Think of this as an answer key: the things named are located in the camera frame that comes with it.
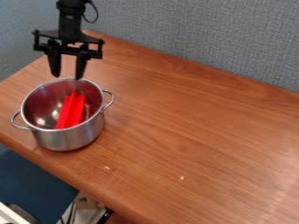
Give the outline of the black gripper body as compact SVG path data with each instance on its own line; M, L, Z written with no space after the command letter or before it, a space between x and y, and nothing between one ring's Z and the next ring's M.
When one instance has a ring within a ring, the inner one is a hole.
M103 57L105 40L83 33L81 26L85 8L59 8L59 28L57 30L35 30L34 50L45 52L50 57L57 54L79 56L86 54L87 59Z

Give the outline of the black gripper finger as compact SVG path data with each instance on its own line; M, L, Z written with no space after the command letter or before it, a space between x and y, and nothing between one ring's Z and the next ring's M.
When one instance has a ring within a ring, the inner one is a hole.
M59 51L49 51L49 62L51 74L59 78L62 74L62 53Z
M89 64L90 56L87 54L79 54L77 58L77 73L75 79L81 80L85 76L86 67Z

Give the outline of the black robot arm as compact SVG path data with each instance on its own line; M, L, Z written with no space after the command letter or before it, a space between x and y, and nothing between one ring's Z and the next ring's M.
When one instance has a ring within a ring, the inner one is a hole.
M82 20L94 24L98 19L87 20L86 4L99 11L93 0L58 0L57 8L61 12L58 30L35 30L34 50L45 52L49 57L51 74L59 77L62 74L62 55L77 57L75 79L81 80L91 59L103 59L105 40L87 35L82 29Z

